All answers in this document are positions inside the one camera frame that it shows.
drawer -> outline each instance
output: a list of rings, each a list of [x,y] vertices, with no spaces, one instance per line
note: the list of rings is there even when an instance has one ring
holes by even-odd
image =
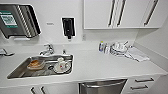
[[[158,78],[159,76],[129,78],[121,94],[146,94]]]

lower cabinet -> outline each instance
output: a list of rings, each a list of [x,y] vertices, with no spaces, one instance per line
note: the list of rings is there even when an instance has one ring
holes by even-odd
[[[22,86],[22,87],[0,88],[0,94],[38,94],[38,93],[35,87]]]
[[[159,76],[140,76],[129,78],[121,94],[146,94]]]
[[[0,94],[79,94],[78,84],[61,83],[38,86],[0,88]]]
[[[160,76],[128,78],[121,94],[146,94]],[[78,83],[0,88],[0,94],[79,94]]]
[[[53,84],[42,88],[42,94],[79,94],[77,83]]]

cabinet handle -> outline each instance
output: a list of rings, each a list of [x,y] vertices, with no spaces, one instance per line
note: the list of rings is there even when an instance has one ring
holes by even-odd
[[[132,90],[135,90],[135,89],[145,89],[145,88],[148,88],[146,85],[145,86],[139,86],[139,87],[130,87]]]
[[[114,4],[115,4],[115,0],[112,0],[111,14],[110,14],[110,20],[109,20],[108,27],[111,25],[111,20],[112,20],[113,10],[114,10]]]
[[[151,11],[150,11],[150,13],[149,13],[149,15],[148,15],[148,18],[146,19],[146,22],[144,23],[144,26],[148,24],[148,22],[149,22],[149,20],[150,20],[152,14],[153,14],[153,11],[154,11],[154,9],[155,9],[157,3],[158,3],[158,0],[154,0],[152,9],[151,9]]]
[[[154,79],[153,78],[150,78],[150,79],[148,79],[148,80],[135,80],[135,82],[148,82],[148,81],[154,81]]]
[[[120,22],[121,22],[121,17],[122,17],[123,10],[124,10],[124,6],[125,6],[125,1],[126,1],[126,0],[123,0],[123,1],[122,1],[122,7],[121,7],[120,17],[119,17],[119,20],[118,20],[118,23],[117,23],[117,27],[118,27],[118,25],[120,25]]]
[[[82,85],[86,88],[101,88],[101,87],[115,86],[115,85],[119,85],[119,84],[122,84],[122,83],[125,83],[125,82],[126,82],[126,80],[124,80],[122,82],[119,82],[119,83],[108,84],[108,85],[85,85],[85,84],[82,84]]]
[[[42,91],[43,94],[47,94],[44,90],[44,86],[41,87],[41,91]]]
[[[34,87],[32,87],[30,91],[32,92],[32,94],[36,94],[36,92],[34,91]]]

upper cabinet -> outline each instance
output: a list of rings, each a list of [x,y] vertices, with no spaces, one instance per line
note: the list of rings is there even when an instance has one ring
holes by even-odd
[[[160,28],[168,15],[168,0],[150,0],[140,28]]]
[[[113,28],[139,28],[150,0],[118,0]]]
[[[167,7],[167,0],[84,0],[84,29],[159,28]]]
[[[111,29],[116,8],[116,0],[84,0],[84,28]]]

dishwasher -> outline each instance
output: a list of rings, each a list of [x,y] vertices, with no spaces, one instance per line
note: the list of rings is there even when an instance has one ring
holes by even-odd
[[[79,94],[120,94],[127,79],[79,83]]]

